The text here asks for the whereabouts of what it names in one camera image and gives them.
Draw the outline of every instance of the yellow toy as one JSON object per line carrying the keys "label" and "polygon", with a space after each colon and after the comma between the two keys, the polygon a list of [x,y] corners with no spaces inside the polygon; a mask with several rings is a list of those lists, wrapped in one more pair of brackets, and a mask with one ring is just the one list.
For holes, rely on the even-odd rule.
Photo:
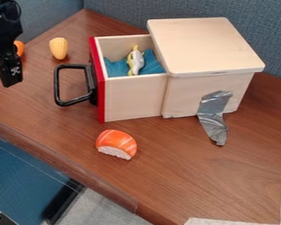
{"label": "yellow toy", "polygon": [[68,53],[68,41],[64,38],[55,38],[49,42],[52,55],[57,60],[63,60]]}
{"label": "yellow toy", "polygon": [[22,41],[19,41],[19,40],[15,40],[14,41],[14,45],[17,47],[18,51],[17,51],[17,54],[18,56],[22,56],[23,53],[24,53],[24,50],[25,50],[25,45]]}
{"label": "yellow toy", "polygon": [[133,51],[127,56],[127,64],[130,67],[128,71],[129,76],[139,75],[139,71],[145,65],[143,53],[138,50],[138,46],[133,47]]}

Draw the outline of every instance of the wooden box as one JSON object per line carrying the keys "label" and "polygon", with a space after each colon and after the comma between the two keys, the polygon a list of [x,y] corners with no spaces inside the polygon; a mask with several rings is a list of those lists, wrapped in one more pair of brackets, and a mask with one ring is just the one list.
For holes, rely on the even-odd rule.
{"label": "wooden box", "polygon": [[154,49],[148,34],[90,38],[91,60],[97,75],[98,116],[102,122],[162,115],[167,74],[108,77],[104,57],[112,62],[132,51]]}
{"label": "wooden box", "polygon": [[[97,74],[100,121],[197,114],[201,98],[232,91],[225,113],[237,110],[255,72],[264,64],[226,18],[148,21],[149,35],[90,38]],[[167,73],[110,78],[104,57],[117,61],[134,45],[153,48]]]}

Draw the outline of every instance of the red panel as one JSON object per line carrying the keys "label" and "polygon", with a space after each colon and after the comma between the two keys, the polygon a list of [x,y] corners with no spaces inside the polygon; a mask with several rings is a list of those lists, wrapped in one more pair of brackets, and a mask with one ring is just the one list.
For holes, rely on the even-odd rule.
{"label": "red panel", "polygon": [[97,77],[97,109],[98,120],[105,122],[105,79],[101,62],[97,52],[97,45],[94,37],[90,37],[90,58]]}

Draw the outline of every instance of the gray wall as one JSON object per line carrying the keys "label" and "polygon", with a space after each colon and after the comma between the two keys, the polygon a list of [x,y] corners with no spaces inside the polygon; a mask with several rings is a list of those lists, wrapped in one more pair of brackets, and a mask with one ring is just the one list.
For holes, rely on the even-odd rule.
{"label": "gray wall", "polygon": [[85,8],[145,28],[150,18],[226,17],[281,77],[281,0],[85,0]]}
{"label": "gray wall", "polygon": [[24,33],[19,39],[27,42],[83,8],[83,0],[17,0],[22,9]]}

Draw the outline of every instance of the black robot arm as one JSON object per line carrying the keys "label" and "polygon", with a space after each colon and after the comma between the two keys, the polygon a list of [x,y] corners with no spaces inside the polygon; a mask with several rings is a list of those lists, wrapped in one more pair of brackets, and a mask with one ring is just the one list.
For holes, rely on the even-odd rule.
{"label": "black robot arm", "polygon": [[13,0],[0,0],[0,78],[4,87],[23,80],[22,63],[14,40],[23,32],[21,10]]}

